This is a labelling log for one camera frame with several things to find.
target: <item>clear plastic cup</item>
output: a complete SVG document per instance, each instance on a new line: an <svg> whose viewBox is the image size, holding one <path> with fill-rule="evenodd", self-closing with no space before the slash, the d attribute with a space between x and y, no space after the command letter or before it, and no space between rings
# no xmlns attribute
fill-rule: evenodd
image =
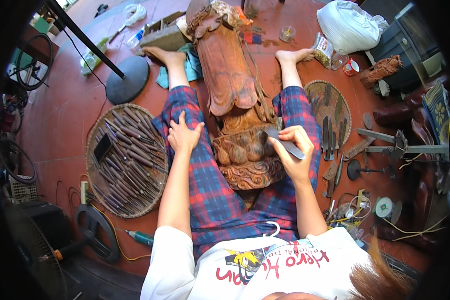
<svg viewBox="0 0 450 300"><path fill-rule="evenodd" d="M332 70L338 70L340 67L345 65L345 63L348 61L348 54L345 53L342 49L339 49L338 52L336 52L331 57L331 69Z"/></svg>
<svg viewBox="0 0 450 300"><path fill-rule="evenodd" d="M294 36L295 36L295 29L290 26L285 26L282 28L279 38L285 43L290 43L294 38Z"/></svg>

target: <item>bare foot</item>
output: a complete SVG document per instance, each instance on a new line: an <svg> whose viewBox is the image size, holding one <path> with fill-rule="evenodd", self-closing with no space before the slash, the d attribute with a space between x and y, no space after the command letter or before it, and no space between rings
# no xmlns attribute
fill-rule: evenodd
<svg viewBox="0 0 450 300"><path fill-rule="evenodd" d="M275 57L280 64L283 63L298 63L301 61L311 61L315 57L316 50L314 49L300 49L298 51L279 50L275 52Z"/></svg>
<svg viewBox="0 0 450 300"><path fill-rule="evenodd" d="M156 46L143 47L141 50L149 57L157 58L167 67L175 64L183 67L183 63L185 63L185 59L187 58L184 52L165 51Z"/></svg>

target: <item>red mug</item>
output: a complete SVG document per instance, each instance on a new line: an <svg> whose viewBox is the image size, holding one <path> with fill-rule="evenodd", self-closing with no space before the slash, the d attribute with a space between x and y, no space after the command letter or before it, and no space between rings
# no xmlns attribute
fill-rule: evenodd
<svg viewBox="0 0 450 300"><path fill-rule="evenodd" d="M353 76L355 73L360 72L359 64L350 58L343 66L343 72L348 76Z"/></svg>

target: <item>hand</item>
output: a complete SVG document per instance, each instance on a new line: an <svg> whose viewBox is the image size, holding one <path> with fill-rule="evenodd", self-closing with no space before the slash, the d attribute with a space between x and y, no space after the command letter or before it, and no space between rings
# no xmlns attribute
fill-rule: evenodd
<svg viewBox="0 0 450 300"><path fill-rule="evenodd" d="M314 147L305 129L300 125L290 126L278 132L278 138L282 141L294 142L298 149L305 154L304 159L298 159L288 153L279 141L271 137L268 138L294 185L310 183L309 171Z"/></svg>
<svg viewBox="0 0 450 300"><path fill-rule="evenodd" d="M200 139L200 133L205 126L204 122L201 122L195 127L195 129L190 130L185 123L185 111L180 113L178 117L178 124L174 120L170 122L171 128L168 129L167 140L170 142L170 146L175 151L175 153L187 153L192 154L193 148L198 144Z"/></svg>

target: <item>bag of snacks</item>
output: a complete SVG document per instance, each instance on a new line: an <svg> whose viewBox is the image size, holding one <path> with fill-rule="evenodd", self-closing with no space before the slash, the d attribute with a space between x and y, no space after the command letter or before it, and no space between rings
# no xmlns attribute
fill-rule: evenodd
<svg viewBox="0 0 450 300"><path fill-rule="evenodd" d="M315 49L315 58L327 69L330 69L332 61L332 53L334 52L334 46L327 41L327 39L318 32L315 36L315 42L311 49Z"/></svg>

